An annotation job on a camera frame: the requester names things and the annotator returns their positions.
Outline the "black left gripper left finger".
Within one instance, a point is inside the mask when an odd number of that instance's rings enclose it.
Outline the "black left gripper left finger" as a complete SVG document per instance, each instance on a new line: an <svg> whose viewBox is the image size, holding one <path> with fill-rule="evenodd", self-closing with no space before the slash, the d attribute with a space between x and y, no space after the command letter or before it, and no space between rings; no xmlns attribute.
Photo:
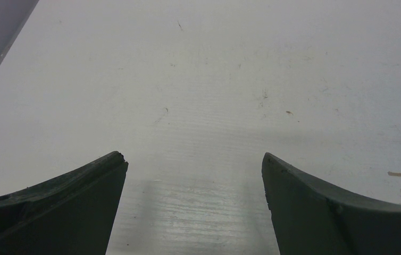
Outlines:
<svg viewBox="0 0 401 255"><path fill-rule="evenodd" d="M0 196L0 254L105 254L127 169L114 151Z"/></svg>

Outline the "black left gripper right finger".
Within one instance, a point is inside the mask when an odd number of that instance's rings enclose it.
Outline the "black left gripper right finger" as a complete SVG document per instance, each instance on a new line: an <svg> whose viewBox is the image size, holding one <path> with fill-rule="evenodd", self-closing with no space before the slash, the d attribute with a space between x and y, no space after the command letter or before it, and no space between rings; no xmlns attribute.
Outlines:
<svg viewBox="0 0 401 255"><path fill-rule="evenodd" d="M401 254L401 205L350 192L271 153L262 178L281 254Z"/></svg>

